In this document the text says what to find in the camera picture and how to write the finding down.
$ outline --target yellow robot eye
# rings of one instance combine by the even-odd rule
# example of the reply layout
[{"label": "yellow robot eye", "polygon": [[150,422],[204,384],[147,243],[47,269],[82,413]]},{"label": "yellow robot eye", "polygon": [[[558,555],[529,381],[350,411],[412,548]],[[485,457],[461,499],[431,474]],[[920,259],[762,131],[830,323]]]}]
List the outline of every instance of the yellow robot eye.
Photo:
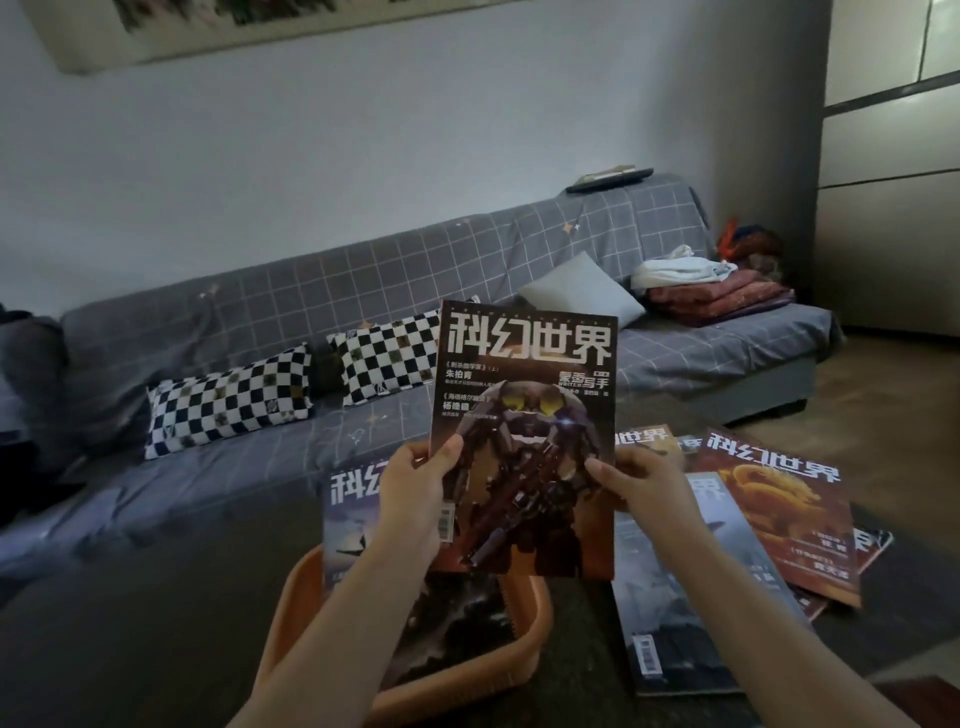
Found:
[{"label": "yellow robot eye", "polygon": [[564,408],[564,396],[560,392],[548,392],[540,398],[540,412],[547,417],[553,417]]},{"label": "yellow robot eye", "polygon": [[522,412],[524,405],[527,403],[527,398],[523,396],[522,392],[505,392],[500,399],[514,412]]}]

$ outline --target stack of magazines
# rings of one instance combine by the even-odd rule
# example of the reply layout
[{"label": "stack of magazines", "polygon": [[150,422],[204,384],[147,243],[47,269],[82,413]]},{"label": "stack of magazines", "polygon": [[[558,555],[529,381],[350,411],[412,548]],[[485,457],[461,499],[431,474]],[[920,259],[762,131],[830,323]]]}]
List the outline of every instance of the stack of magazines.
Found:
[{"label": "stack of magazines", "polygon": [[[720,546],[797,619],[832,601],[860,606],[859,575],[892,542],[852,522],[833,467],[709,430],[675,438],[666,425],[620,432],[685,461],[701,514]],[[629,514],[617,513],[613,595],[640,695],[738,692],[683,587]]]}]

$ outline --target hand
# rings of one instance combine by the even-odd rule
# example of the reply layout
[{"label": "hand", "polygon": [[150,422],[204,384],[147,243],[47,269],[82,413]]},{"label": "hand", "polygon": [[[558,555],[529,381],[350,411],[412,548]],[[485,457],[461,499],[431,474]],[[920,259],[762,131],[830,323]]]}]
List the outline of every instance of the hand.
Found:
[{"label": "hand", "polygon": [[600,485],[627,502],[630,515],[661,558],[669,558],[675,545],[711,537],[683,471],[651,449],[617,448],[616,468],[590,458],[587,470]]},{"label": "hand", "polygon": [[418,468],[414,463],[426,458],[427,443],[407,443],[394,453],[380,476],[380,521],[374,540],[381,531],[390,534],[388,539],[424,540],[430,558],[437,555],[444,475],[457,464],[463,446],[464,439],[454,435]]}]

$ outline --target white cloth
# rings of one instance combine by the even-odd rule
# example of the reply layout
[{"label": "white cloth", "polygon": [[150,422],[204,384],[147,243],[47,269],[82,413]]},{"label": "white cloth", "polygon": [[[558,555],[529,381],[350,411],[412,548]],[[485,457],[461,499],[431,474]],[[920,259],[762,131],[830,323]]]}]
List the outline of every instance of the white cloth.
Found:
[{"label": "white cloth", "polygon": [[640,263],[630,278],[630,287],[634,293],[641,295],[647,288],[666,285],[715,283],[725,280],[736,270],[733,263],[687,255],[683,247],[675,250],[666,259],[645,260]]}]

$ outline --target checkered pillow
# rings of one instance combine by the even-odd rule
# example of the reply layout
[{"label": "checkered pillow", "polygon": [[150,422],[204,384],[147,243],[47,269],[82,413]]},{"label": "checkered pillow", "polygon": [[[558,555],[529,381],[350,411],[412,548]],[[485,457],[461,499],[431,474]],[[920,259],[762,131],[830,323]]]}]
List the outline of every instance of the checkered pillow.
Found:
[{"label": "checkered pillow", "polygon": [[344,360],[344,406],[412,389],[437,372],[440,311],[326,337]]},{"label": "checkered pillow", "polygon": [[147,392],[153,420],[144,457],[305,420],[309,369],[310,351],[300,344],[228,372],[161,381]]}]

